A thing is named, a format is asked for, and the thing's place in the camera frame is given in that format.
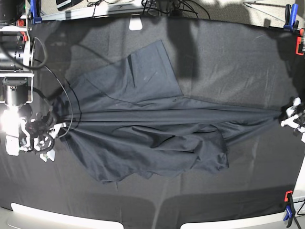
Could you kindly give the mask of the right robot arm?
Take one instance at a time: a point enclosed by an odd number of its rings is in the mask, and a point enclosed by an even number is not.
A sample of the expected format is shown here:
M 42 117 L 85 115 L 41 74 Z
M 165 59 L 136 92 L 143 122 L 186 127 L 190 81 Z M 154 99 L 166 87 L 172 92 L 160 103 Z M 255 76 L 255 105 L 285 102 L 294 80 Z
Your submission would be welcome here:
M 50 101 L 34 87 L 35 71 L 46 66 L 48 53 L 41 44 L 43 61 L 34 58 L 32 26 L 41 23 L 41 1 L 0 2 L 0 132 L 8 155 L 33 153 L 55 160 L 55 139 L 66 123 L 58 123 Z

